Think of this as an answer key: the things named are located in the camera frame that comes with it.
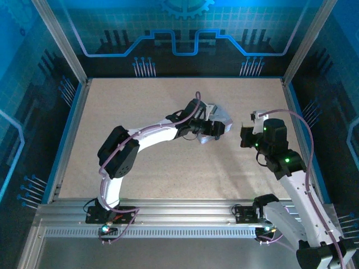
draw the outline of gear graphic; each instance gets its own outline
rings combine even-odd
[[[26,26],[33,17],[30,0],[0,0],[0,8],[4,7],[21,27]]]
[[[188,17],[201,16],[204,11],[209,10],[210,4],[214,4],[214,0],[160,0],[159,4],[169,16],[186,20]]]

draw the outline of speckled work surface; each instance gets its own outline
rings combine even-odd
[[[140,152],[124,178],[122,198],[249,198],[274,193],[289,198],[274,175],[260,167],[254,149],[240,148],[240,129],[256,109],[287,109],[279,79],[264,78],[106,78],[93,79],[63,179],[60,198],[90,198],[99,193],[97,151],[116,126],[145,127],[185,108],[200,90],[233,119],[219,141],[201,145],[183,138]],[[290,115],[289,146],[299,152]]]

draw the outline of enclosure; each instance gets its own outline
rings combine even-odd
[[[300,221],[273,173],[240,148],[256,109],[304,117],[317,194],[338,227],[353,225],[343,236],[358,238],[358,17],[355,0],[0,1],[1,267],[296,268],[295,254],[263,250],[255,226],[231,214],[274,193]],[[159,122],[196,91],[232,129],[141,152],[119,196],[142,212],[126,247],[102,248],[101,225],[82,210],[99,194],[100,146],[114,127]],[[275,117],[307,163],[305,126]]]

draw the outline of glass panel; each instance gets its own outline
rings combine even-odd
[[[358,18],[357,0],[339,0],[292,81],[329,195],[353,211],[359,208]]]
[[[0,25],[0,263],[16,268],[78,81],[31,1],[0,1]]]
[[[50,1],[90,77],[282,76],[320,4]]]

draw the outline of blue frame edge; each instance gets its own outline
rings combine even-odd
[[[296,107],[297,113],[302,116],[302,110],[301,110],[301,108],[299,106],[297,95],[296,95],[296,93],[294,91],[294,87],[293,87],[292,83],[289,83],[288,87],[289,87],[289,90],[290,90],[291,95],[293,97],[293,102],[294,102],[294,105]],[[304,134],[306,143],[308,145],[308,148],[310,148],[311,145],[310,145],[309,134],[308,134],[307,128],[304,126],[304,124],[302,122],[301,122],[301,128],[303,130],[303,134]],[[328,190],[326,189],[326,186],[325,186],[325,183],[324,183],[324,178],[323,178],[323,175],[321,173],[319,163],[318,163],[318,160],[316,158],[315,153],[314,153],[314,156],[313,156],[312,167],[313,167],[313,169],[315,171],[317,181],[318,181],[318,184],[319,184],[319,188],[320,188],[320,192],[321,192],[321,194],[323,196],[323,202],[324,203],[331,203],[331,200],[330,200],[329,195],[328,195]]]
[[[54,164],[52,165],[50,176],[49,176],[49,179],[48,179],[48,182],[47,182],[47,185],[46,185],[46,189],[45,189],[45,192],[44,192],[44,196],[42,198],[41,203],[47,203],[47,200],[48,200],[48,198],[50,196],[52,185],[54,184],[55,175],[56,175],[58,165],[59,165],[59,162],[60,162],[61,154],[62,154],[63,148],[65,146],[65,141],[66,141],[66,138],[67,138],[67,134],[68,134],[68,132],[70,130],[70,125],[71,125],[73,116],[75,114],[75,109],[76,109],[77,102],[79,100],[81,88],[82,88],[82,84],[79,83],[79,85],[77,87],[77,90],[76,90],[75,97],[74,97],[73,102],[72,102],[70,112],[69,112],[67,120],[66,120],[65,128],[64,128],[63,133],[62,133],[60,144],[59,144],[58,149],[57,149]]]

